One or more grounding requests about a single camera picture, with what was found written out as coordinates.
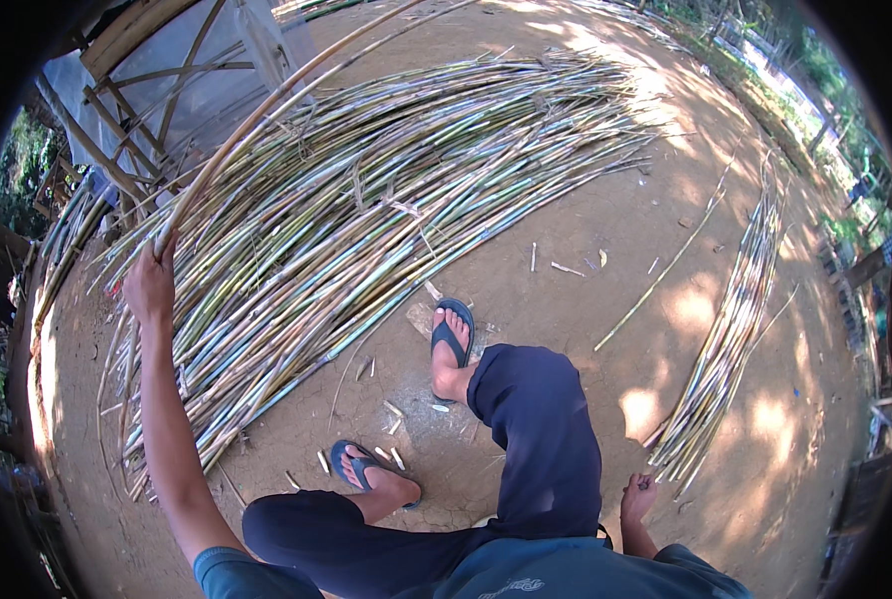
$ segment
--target flip-flop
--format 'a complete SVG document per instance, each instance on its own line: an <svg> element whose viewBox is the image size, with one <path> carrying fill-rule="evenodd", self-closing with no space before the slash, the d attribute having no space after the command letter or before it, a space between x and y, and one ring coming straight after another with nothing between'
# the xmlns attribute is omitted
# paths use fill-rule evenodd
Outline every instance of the flip-flop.
<svg viewBox="0 0 892 599"><path fill-rule="evenodd" d="M466 350L463 351L462 345L459 344L459 339L455 338L455 334L444 319L432 332L432 344L429 346L429 354L432 354L432 350L435 349L436 343L445 341L449 344L452 353L455 355L455 361L458 362L459 368L465 368L469 365L469 356L473 353L473 339L476 338L476 324L473 322L473 313L469 310L468 306L452 297L444 297L439 300L436 309L440 309L440 307L442 309L451 309L457 316L459 316L460 320L466 323L466 326L469 327L469 345L466 347ZM435 393L432 394L432 397L435 401L442 404L455 403L455 400L444 400L443 398L437 397Z"/></svg>
<svg viewBox="0 0 892 599"><path fill-rule="evenodd" d="M362 451L366 457L353 457L349 456L349 463L353 466L353 472L356 473L356 480L359 481L359 484L362 485L361 491L372 491L373 488L369 486L369 481L366 480L366 469L367 468L382 468L383 470L389 470L391 473L394 473L391 469L383 466L377 461L373 454L366 450L365 447L360 445L359 443L353 443L352 441L339 440L332 444L332 449L330 449L330 462L332 463L332 470L339 475L345 483L347 483L351 487L357 487L353 484L349 478L346 477L346 471L342 468L342 455L346 452L346 446L351 445L354 448ZM403 506L404 510L412 510L419 502L422 501L423 498L420 497L413 501L412 503L406 503Z"/></svg>

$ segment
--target cracked dirt ground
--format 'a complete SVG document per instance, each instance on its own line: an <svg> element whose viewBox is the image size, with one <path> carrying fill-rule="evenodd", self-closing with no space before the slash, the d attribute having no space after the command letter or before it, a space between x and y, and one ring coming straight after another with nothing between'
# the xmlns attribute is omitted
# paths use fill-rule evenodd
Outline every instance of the cracked dirt ground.
<svg viewBox="0 0 892 599"><path fill-rule="evenodd" d="M487 6L493 14L483 12ZM344 9L309 29L325 47L387 8L388 3L376 2ZM372 38L402 24L380 27ZM695 131L657 140L648 152L654 163L648 174L600 177L434 279L443 293L474 301L476 319L498 327L509 342L546 345L572 359L603 454L603 522L617 533L621 489L647 456L641 441L678 399L721 300L746 213L758 199L763 145L757 126L731 95L701 75L699 64L640 30L568 3L466 7L383 46L340 74L334 85L487 50L499 53L514 44L511 55L535 55L547 46L595 47L628 62L644 85L671 94L663 106L678 130ZM743 135L725 201L653 297L594 352L595 343L654 280L660 268L652 275L647 270L655 257L663 266L688 236L679 218L700 220ZM784 184L785 171L780 172ZM817 237L809 226L819 211L835 215L839 208L797 175L788 189L785 221L803 226L794 227L782 246L769 315L795 283L801 289L756 350L702 473L677 504L671 502L675 487L664 485L647 521L659 546L688 545L758 597L814 596L824 536L862 428L856 375L835 299L813 258ZM539 247L536 273L529 272L533 242ZM95 243L85 257L95 255ZM719 245L726 249L713 252ZM598 264L599 248L608 252L607 267L592 271L583 258ZM583 270L588 278L551 270L550 261ZM88 262L78 261L56 300L40 355L42 424L55 450L52 483L57 501L65 504L69 544L95 596L199 597L160 510L142 500L121 502L103 472L93 405L115 326L105 319L114 304L103 294L82 295L95 276L84 268ZM428 297L416 300L428 302ZM367 372L359 382L347 377L331 430L330 405L351 350L251 425L246 449L236 444L226 452L224 469L245 501L290 491L284 471L304 488L348 491L336 476L322 473L315 457L318 449L346 437L370 449L395 445L407 474L423 486L419 510L382 524L445 531L495 512L501 450L462 406L449 413L429 406L428 342L405 319L409 303L363 346L360 354L376 357L376 374ZM93 358L94 346L100 359ZM394 422L383 399L405 412L394 441L383 430ZM111 403L107 398L104 405ZM112 439L115 419L107 418L104 435ZM220 508L239 533L240 504L222 481L219 470L210 474Z"/></svg>

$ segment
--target dark blue pants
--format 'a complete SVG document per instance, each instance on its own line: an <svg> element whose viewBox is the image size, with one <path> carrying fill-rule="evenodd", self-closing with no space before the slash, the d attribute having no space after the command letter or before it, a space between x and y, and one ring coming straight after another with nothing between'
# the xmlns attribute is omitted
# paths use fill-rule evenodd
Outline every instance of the dark blue pants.
<svg viewBox="0 0 892 599"><path fill-rule="evenodd" d="M305 572L324 591L373 599L440 581L495 539L594 537L602 458L569 359L542 347L489 347L467 399L506 451L498 517L485 527L410 533L368 526L346 497L300 491L249 504L249 548Z"/></svg>

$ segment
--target blue t-shirt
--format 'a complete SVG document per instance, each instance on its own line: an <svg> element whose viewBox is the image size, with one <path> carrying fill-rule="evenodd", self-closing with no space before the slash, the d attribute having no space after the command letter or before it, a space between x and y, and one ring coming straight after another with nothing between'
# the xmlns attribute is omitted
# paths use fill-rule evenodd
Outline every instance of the blue t-shirt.
<svg viewBox="0 0 892 599"><path fill-rule="evenodd" d="M200 553L193 572L208 599L322 597L299 570L262 564L229 547ZM654 560L645 560L615 553L592 538L491 541L466 557L447 579L399 593L395 599L521 596L751 599L739 582L682 545L669 545Z"/></svg>

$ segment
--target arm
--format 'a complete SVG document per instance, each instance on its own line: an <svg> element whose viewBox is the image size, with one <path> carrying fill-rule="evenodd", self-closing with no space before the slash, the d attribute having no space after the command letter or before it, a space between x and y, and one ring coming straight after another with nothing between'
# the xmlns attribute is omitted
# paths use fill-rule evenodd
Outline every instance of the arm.
<svg viewBox="0 0 892 599"><path fill-rule="evenodd" d="M629 486L622 490L622 505L619 509L619 532L622 534L622 553L651 560L658 550L649 532L642 524L642 518L655 503L658 483L652 475L633 474Z"/></svg>
<svg viewBox="0 0 892 599"><path fill-rule="evenodd" d="M176 389L173 366L173 254L176 234L162 258L143 248L129 270L124 294L143 340L140 375L143 438L150 477L176 542L190 565L204 549L246 552L213 502L200 455Z"/></svg>

